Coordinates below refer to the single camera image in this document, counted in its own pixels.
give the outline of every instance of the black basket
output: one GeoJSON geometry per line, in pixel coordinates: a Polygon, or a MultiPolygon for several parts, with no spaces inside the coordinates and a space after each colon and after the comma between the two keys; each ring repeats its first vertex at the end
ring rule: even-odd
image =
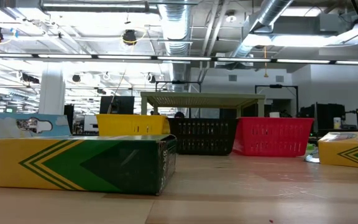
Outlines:
{"type": "Polygon", "coordinates": [[[169,123],[179,154],[225,156],[232,150],[237,119],[170,118],[169,123]]]}

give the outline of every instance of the cardboard box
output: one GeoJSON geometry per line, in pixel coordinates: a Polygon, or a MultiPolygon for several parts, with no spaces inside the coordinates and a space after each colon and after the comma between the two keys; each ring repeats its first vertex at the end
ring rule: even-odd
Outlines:
{"type": "Polygon", "coordinates": [[[321,164],[358,167],[358,132],[328,133],[318,147],[321,164]]]}
{"type": "Polygon", "coordinates": [[[0,187],[159,195],[175,171],[174,136],[69,133],[65,116],[0,114],[0,187]],[[18,127],[26,119],[38,122],[18,127]]]}

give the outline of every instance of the yellow basket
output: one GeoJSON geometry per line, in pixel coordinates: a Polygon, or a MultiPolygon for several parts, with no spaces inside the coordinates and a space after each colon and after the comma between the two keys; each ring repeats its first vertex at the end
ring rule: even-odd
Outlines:
{"type": "Polygon", "coordinates": [[[166,116],[97,114],[100,136],[170,134],[166,116]]]}

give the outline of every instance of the green object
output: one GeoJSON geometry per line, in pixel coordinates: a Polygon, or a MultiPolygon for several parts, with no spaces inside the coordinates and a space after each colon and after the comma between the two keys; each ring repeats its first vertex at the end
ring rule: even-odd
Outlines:
{"type": "Polygon", "coordinates": [[[314,150],[314,144],[308,144],[308,146],[306,147],[306,150],[309,150],[309,151],[314,150]]]}
{"type": "Polygon", "coordinates": [[[60,147],[48,151],[50,146],[20,165],[67,190],[152,195],[162,192],[175,171],[177,140],[172,135],[62,138],[55,145],[60,147]]]}

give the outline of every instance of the person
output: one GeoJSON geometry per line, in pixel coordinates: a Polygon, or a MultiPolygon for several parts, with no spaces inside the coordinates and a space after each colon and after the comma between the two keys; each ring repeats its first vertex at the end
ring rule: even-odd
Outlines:
{"type": "MultiPolygon", "coordinates": [[[[150,115],[154,115],[154,111],[150,111],[150,115]]],[[[160,113],[157,113],[157,115],[160,115],[160,113]]]]}
{"type": "Polygon", "coordinates": [[[185,118],[185,115],[179,111],[175,114],[174,118],[185,118]]]}

